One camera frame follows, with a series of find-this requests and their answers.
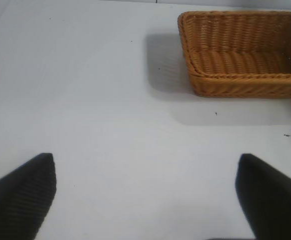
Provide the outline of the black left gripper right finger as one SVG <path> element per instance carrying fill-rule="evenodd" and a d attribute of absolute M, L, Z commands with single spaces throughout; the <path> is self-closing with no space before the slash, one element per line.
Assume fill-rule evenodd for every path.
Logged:
<path fill-rule="evenodd" d="M 250 153 L 241 155 L 235 190 L 258 240 L 291 240 L 291 178 Z"/>

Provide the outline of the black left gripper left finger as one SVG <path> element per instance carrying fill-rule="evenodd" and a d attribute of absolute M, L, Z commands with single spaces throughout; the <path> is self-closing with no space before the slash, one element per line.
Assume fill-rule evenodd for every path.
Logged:
<path fill-rule="evenodd" d="M 56 191 L 52 153 L 40 153 L 0 178 L 0 240 L 35 239 Z"/>

